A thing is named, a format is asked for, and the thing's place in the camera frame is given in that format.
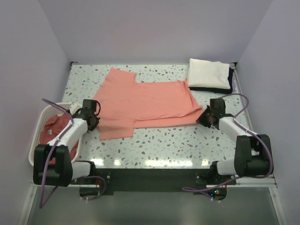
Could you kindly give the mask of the salmon pink t-shirt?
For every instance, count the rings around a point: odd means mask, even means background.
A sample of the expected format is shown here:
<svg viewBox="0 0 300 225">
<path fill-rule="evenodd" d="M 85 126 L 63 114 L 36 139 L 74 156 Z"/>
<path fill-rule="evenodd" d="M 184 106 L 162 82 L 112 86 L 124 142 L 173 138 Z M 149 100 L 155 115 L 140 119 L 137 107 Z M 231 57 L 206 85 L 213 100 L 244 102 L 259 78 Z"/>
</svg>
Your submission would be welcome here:
<svg viewBox="0 0 300 225">
<path fill-rule="evenodd" d="M 186 81 L 136 82 L 135 77 L 111 68 L 96 92 L 100 140 L 132 137 L 136 128 L 193 125 L 204 112 Z"/>
</svg>

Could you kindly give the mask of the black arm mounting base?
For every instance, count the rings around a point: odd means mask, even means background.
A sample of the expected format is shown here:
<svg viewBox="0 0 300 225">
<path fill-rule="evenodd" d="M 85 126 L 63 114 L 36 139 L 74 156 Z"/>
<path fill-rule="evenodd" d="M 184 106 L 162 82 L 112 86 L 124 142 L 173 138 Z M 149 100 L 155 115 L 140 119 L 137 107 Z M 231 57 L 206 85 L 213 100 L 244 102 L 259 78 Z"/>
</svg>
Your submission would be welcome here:
<svg viewBox="0 0 300 225">
<path fill-rule="evenodd" d="M 235 185 L 230 175 L 218 175 L 210 169 L 96 169 L 106 181 L 105 195 L 114 192 L 180 192 L 182 188 L 205 189 L 208 186 Z"/>
</svg>

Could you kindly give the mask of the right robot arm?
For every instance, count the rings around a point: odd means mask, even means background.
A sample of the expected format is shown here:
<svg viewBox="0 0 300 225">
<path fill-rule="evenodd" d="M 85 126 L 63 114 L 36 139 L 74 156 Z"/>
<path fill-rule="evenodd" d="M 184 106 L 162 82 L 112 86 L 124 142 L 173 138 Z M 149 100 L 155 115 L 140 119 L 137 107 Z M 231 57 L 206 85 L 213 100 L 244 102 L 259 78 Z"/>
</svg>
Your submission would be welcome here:
<svg viewBox="0 0 300 225">
<path fill-rule="evenodd" d="M 207 128 L 214 127 L 235 142 L 233 160 L 214 161 L 208 173 L 214 184 L 226 176 L 265 178 L 273 173 L 270 138 L 260 135 L 239 123 L 235 116 L 226 113 L 225 101 L 213 98 L 197 122 Z"/>
</svg>

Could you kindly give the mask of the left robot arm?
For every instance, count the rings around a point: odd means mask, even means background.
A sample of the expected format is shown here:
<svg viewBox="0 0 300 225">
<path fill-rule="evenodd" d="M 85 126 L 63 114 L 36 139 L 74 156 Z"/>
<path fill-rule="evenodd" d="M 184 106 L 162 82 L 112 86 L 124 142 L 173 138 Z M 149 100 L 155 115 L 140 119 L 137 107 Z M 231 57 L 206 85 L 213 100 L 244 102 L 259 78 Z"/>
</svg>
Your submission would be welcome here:
<svg viewBox="0 0 300 225">
<path fill-rule="evenodd" d="M 69 117 L 67 126 L 51 141 L 34 149 L 33 182 L 41 186 L 67 187 L 71 181 L 82 179 L 92 184 L 97 179 L 92 161 L 72 161 L 70 152 L 79 139 L 99 124 L 101 106 L 96 100 L 83 100 L 82 107 L 73 114 L 47 99 L 45 102 Z"/>
</svg>

